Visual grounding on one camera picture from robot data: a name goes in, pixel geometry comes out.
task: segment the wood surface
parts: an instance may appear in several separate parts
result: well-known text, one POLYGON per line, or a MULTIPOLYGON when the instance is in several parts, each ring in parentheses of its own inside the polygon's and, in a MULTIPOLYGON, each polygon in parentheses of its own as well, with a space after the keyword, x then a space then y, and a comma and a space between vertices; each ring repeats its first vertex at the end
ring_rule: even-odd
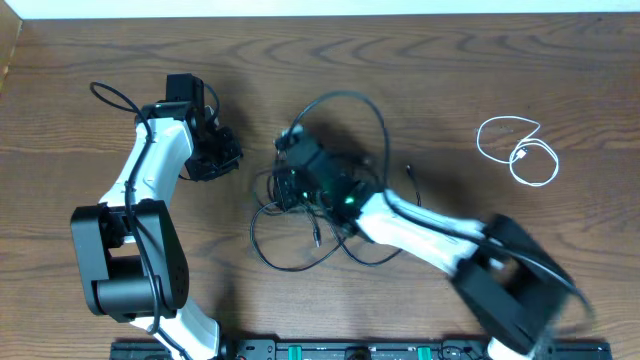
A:
MULTIPOLYGON (((274 272, 248 240, 254 174, 272 141, 318 95, 368 94, 392 136, 392 186, 425 206, 515 218, 575 278, 597 312, 582 337, 640 357, 640 15, 481 15, 357 18, 29 21, 0 100, 0 358, 104 359, 109 344, 145 334, 93 316, 69 228, 77 206, 111 187, 132 147, 130 114, 88 90, 104 81, 138 104, 164 96, 168 73, 192 72, 222 101, 221 122, 245 151, 240 170, 179 182, 171 216, 191 292, 223 330, 281 338, 440 338, 482 335, 442 273, 404 254, 379 268, 337 253, 301 274, 274 272), (516 183, 481 157, 476 129, 518 114, 542 123, 560 172, 543 188, 516 183)), ((329 148, 380 155, 363 106, 336 101, 306 120, 329 148)), ((506 157, 529 127, 487 128, 506 157)), ((553 163, 532 151, 517 169, 543 180, 553 163)), ((267 256, 302 264, 314 249, 304 217, 261 219, 267 256)), ((385 246, 350 240, 367 259, 385 246)), ((562 324, 581 319, 569 306, 562 324)))
POLYGON ((18 42, 18 34, 22 20, 13 10, 0 0, 0 91, 2 91, 2 83, 9 72, 9 63, 16 42, 18 42))

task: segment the white background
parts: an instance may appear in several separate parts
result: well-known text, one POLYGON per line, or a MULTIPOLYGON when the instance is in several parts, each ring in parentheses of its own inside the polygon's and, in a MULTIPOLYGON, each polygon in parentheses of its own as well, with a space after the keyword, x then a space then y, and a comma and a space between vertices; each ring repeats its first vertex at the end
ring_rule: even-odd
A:
POLYGON ((640 0, 5 0, 22 19, 635 12, 640 0))

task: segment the white arm segment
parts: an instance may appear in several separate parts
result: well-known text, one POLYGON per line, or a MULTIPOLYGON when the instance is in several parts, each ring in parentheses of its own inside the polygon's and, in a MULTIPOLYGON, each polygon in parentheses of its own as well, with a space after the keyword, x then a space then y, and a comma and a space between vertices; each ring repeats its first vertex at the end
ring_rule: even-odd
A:
MULTIPOLYGON (((480 221, 443 216, 403 200, 392 190, 386 192, 395 207, 413 218, 478 240, 484 239, 484 224, 480 221)), ((403 219, 387 206, 381 192, 374 194, 361 211, 356 222, 371 240, 407 251, 449 275, 456 272, 458 261, 470 257, 478 248, 467 240, 456 239, 403 219)))
MULTIPOLYGON (((139 317, 131 325, 146 330, 153 323, 153 317, 139 317)), ((220 347, 220 327, 218 323, 207 317, 191 296, 187 303, 178 310, 173 319, 160 318, 160 329, 167 336, 184 349, 193 360, 208 360, 218 356, 220 347)), ((171 350, 171 357, 182 360, 180 352, 158 334, 156 340, 171 350)))
MULTIPOLYGON (((136 178, 132 204, 143 199, 164 200, 167 208, 178 181, 180 169, 193 153, 191 132, 184 121, 173 118, 149 119, 153 131, 153 144, 149 148, 136 178)), ((124 206, 124 183, 129 179, 133 164, 140 156, 147 137, 142 123, 136 127, 136 143, 133 145, 122 173, 113 187, 99 203, 109 207, 124 206)))

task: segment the coiled white cable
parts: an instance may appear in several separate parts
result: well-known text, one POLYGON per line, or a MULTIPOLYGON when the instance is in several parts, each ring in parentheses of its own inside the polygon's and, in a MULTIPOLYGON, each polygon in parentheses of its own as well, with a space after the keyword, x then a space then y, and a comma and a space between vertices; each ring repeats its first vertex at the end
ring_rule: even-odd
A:
POLYGON ((511 175, 513 175, 513 177, 519 183, 525 184, 525 185, 529 185, 529 186, 533 186, 533 187, 545 186, 548 183, 550 183, 551 180, 553 180, 556 177, 556 175, 558 175, 558 170, 560 169, 560 161, 558 160, 558 155, 556 155, 555 151, 553 151, 553 149, 551 149, 551 147, 549 145, 547 145, 547 143, 545 143, 544 141, 542 141, 540 139, 531 137, 539 129, 540 129, 540 123, 539 122, 531 120, 531 119, 523 118, 523 117, 520 117, 520 116, 505 115, 505 116, 492 117, 491 119, 483 122, 482 125, 480 125, 480 128, 478 128, 478 136, 476 137, 476 145, 478 146, 478 150, 480 151, 480 153, 482 155, 488 157, 489 159, 491 159, 493 161, 499 162, 501 164, 508 164, 509 165, 509 170, 511 171, 511 175), (503 120, 520 120, 520 121, 525 121, 525 122, 528 122, 528 123, 536 124, 535 130, 533 130, 529 135, 525 136, 520 141, 518 141, 516 146, 511 151, 511 154, 509 155, 509 159, 506 160, 506 161, 494 158, 493 156, 491 156, 491 155, 487 154, 486 152, 484 152, 482 150, 482 148, 480 147, 480 134, 482 133, 482 128, 485 125, 487 125, 488 123, 490 123, 490 122, 492 122, 494 120, 499 120, 499 119, 503 119, 503 120), (515 171, 513 170, 513 164, 515 164, 516 161, 522 159, 527 154, 527 146, 538 146, 538 147, 543 148, 549 154, 549 156, 551 156, 553 161, 555 161, 556 168, 553 170, 553 174, 551 174, 551 176, 547 180, 545 180, 543 182, 528 182, 527 180, 524 180, 523 178, 518 176, 515 173, 515 171))

